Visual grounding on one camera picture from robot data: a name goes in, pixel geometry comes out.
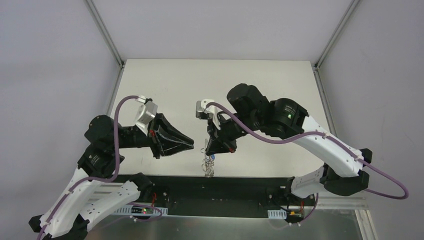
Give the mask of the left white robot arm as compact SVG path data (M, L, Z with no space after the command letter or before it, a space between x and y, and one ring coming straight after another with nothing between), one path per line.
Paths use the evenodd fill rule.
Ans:
M151 180L136 173L107 197L88 202L98 186L118 177L124 160L120 149L149 148L159 159L194 148L194 141L173 127L162 113L147 123L147 132L99 115L90 122L84 136L89 146L78 160L69 184L51 209L29 220L39 240L82 240L115 210L154 198Z

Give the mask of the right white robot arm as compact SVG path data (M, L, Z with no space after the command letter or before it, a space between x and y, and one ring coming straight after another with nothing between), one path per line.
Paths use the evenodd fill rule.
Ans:
M226 98L233 111L211 99L196 103L196 117L207 120L207 156L234 153L237 140L249 134L266 143L304 148L323 166L289 180L283 196L290 205L322 191L347 197L368 188L370 176L363 168L371 162L371 150L343 143L294 100L268 100L256 86L245 83L233 87Z

